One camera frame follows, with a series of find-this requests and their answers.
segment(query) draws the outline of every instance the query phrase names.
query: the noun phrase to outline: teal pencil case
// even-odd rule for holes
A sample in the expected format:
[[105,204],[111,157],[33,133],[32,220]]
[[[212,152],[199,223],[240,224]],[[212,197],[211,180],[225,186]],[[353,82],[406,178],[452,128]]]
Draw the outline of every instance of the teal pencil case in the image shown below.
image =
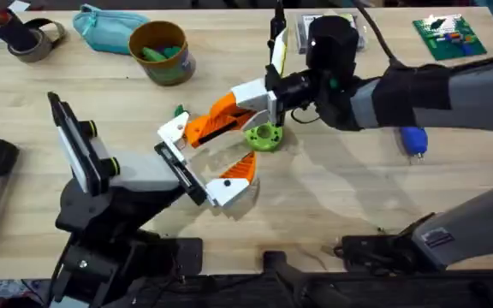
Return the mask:
[[96,51],[130,55],[128,39],[134,29],[149,20],[142,15],[102,10],[89,4],[80,7],[74,16],[74,28]]

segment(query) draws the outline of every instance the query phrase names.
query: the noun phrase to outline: cup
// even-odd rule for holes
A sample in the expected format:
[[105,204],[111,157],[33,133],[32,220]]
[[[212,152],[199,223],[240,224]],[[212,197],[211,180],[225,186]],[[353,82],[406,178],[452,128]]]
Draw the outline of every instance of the cup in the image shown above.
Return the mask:
[[[155,51],[180,47],[180,51],[166,60],[152,62],[144,58],[142,49]],[[195,59],[187,48],[186,35],[176,24],[168,21],[150,21],[134,30],[128,49],[151,80],[160,86],[181,84],[195,71]]]

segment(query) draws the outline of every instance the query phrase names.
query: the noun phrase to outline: table surface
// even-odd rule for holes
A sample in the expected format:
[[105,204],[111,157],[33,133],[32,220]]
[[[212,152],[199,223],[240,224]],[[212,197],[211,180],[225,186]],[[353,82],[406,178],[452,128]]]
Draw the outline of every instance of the table surface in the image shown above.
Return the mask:
[[[289,10],[292,25],[300,12]],[[344,9],[343,12],[354,12]],[[76,115],[93,119],[110,148],[151,153],[157,128],[178,104],[206,113],[231,86],[264,74],[270,10],[142,11],[152,20],[173,21],[186,32],[197,59],[195,75],[180,86],[148,80],[129,56],[91,50],[72,28],[75,12],[26,12],[69,30],[68,41],[42,62],[25,64],[0,44],[0,138],[21,148],[0,208],[0,278],[49,277],[68,237],[55,228],[59,197],[71,173],[57,143],[46,98],[68,101]],[[391,50],[407,65],[433,62],[412,25],[433,15],[463,14],[488,54],[445,61],[447,65],[493,56],[493,18],[483,8],[369,9]],[[372,30],[358,53],[356,74],[380,75],[387,59]],[[305,67],[295,29],[288,36],[285,73]],[[304,119],[315,116],[309,110]],[[282,149],[258,155],[257,186],[229,210],[198,207],[188,196],[144,228],[164,236],[204,240],[203,273],[252,273],[265,250],[284,250],[303,270],[343,270],[328,250],[343,235],[396,232],[432,211],[452,208],[493,187],[493,133],[427,129],[430,149],[410,164],[393,129],[346,133],[317,121],[288,119]],[[216,175],[247,152],[239,133],[187,150],[203,175]],[[493,256],[453,268],[492,268]]]

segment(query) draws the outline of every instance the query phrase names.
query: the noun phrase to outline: orange plastic part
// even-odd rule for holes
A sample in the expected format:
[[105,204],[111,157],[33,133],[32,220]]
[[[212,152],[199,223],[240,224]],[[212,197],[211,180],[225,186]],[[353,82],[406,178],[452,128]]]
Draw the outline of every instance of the orange plastic part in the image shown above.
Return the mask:
[[256,172],[256,153],[251,151],[238,163],[220,175],[220,179],[247,179],[249,183],[254,180]]
[[208,115],[202,115],[186,125],[184,134],[192,147],[198,147],[230,130],[240,129],[255,112],[237,107],[230,92],[212,105]]

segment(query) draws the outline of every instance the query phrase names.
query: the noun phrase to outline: green circuit board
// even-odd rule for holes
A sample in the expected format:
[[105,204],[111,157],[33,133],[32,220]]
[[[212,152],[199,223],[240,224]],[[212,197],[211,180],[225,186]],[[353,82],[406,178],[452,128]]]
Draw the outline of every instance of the green circuit board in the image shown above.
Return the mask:
[[475,32],[459,14],[431,16],[413,24],[435,60],[486,53]]

